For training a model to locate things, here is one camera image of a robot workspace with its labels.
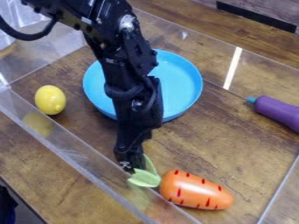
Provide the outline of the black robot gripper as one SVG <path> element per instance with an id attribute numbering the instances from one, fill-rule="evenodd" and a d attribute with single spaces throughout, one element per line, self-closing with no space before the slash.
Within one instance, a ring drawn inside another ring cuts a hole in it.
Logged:
<path id="1" fill-rule="evenodd" d="M 113 149 L 120 167 L 131 172 L 145 168 L 143 141 L 163 123 L 164 105 L 161 82 L 147 76 L 128 87 L 112 87 L 116 111 L 116 146 Z"/>

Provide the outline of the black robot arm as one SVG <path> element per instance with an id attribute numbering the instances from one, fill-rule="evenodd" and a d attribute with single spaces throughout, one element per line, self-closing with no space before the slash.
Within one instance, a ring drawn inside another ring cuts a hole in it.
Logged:
<path id="1" fill-rule="evenodd" d="M 21 4 L 83 32 L 104 73 L 116 111 L 115 156 L 127 171 L 145 168 L 143 142 L 163 123 L 157 52 L 145 40 L 127 0 L 21 0 Z"/>

